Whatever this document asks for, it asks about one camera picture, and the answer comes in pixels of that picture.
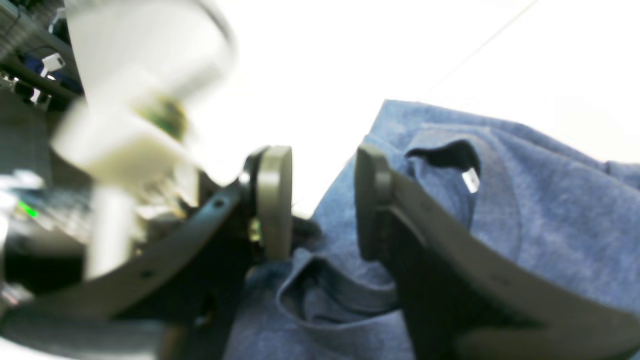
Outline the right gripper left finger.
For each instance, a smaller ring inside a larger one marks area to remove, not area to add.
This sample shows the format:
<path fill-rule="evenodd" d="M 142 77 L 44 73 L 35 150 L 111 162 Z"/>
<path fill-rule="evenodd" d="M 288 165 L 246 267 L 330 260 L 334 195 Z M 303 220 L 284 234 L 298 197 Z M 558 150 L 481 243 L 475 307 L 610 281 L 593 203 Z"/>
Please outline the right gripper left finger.
<path fill-rule="evenodd" d="M 1 337 L 74 360 L 221 360 L 249 270 L 291 251 L 293 156 L 265 146 L 185 224 L 96 279 L 9 307 Z"/>

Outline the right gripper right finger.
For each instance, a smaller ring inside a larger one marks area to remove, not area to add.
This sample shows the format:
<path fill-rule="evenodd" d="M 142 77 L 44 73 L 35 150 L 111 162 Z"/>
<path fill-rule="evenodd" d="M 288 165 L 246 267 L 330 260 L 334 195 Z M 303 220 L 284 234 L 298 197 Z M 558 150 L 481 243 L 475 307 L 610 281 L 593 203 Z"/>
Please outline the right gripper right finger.
<path fill-rule="evenodd" d="M 639 317 L 519 268 L 361 144 L 359 254 L 390 274 L 418 360 L 631 360 Z"/>

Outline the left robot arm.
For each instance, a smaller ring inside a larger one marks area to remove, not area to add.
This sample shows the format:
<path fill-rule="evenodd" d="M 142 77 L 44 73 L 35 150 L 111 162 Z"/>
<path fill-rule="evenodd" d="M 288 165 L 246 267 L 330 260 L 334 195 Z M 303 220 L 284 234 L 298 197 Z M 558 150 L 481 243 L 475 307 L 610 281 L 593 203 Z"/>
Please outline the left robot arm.
<path fill-rule="evenodd" d="M 1 282 L 36 295 L 78 284 L 93 182 L 51 147 L 85 96 L 75 0 L 1 2 Z"/>

